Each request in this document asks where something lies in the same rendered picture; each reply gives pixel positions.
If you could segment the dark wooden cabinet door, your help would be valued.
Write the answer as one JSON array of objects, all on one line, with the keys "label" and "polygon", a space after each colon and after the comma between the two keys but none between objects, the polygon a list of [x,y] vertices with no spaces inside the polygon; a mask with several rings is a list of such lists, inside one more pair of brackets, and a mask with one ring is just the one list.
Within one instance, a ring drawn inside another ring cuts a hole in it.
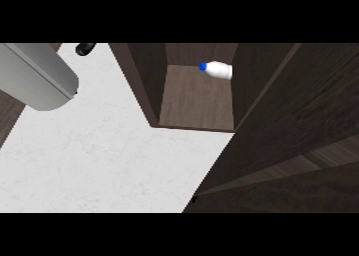
[{"label": "dark wooden cabinet door", "polygon": [[283,51],[186,213],[359,212],[359,43]]}]

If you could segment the white bottle with blue cap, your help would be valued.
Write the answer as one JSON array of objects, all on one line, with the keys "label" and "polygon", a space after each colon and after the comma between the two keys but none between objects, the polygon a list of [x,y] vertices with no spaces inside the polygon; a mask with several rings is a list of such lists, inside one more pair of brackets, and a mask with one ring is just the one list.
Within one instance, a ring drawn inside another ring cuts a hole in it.
[{"label": "white bottle with blue cap", "polygon": [[198,68],[205,72],[212,78],[232,79],[232,66],[217,61],[201,62]]}]

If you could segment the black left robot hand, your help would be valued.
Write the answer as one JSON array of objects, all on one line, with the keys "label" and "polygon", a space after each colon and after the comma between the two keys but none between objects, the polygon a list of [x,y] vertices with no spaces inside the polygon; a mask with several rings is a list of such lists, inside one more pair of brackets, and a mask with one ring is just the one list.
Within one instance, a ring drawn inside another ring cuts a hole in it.
[{"label": "black left robot hand", "polygon": [[75,46],[75,53],[78,56],[85,56],[94,48],[94,43],[80,43]]}]

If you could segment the dark wooden cabinet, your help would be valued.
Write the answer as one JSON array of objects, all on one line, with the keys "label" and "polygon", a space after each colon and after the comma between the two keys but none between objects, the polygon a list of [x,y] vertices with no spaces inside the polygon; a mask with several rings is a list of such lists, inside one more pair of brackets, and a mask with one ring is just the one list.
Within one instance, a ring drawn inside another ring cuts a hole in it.
[{"label": "dark wooden cabinet", "polygon": [[[300,45],[297,43],[112,43],[147,124],[153,128],[233,133]],[[217,61],[232,79],[198,68]]]}]

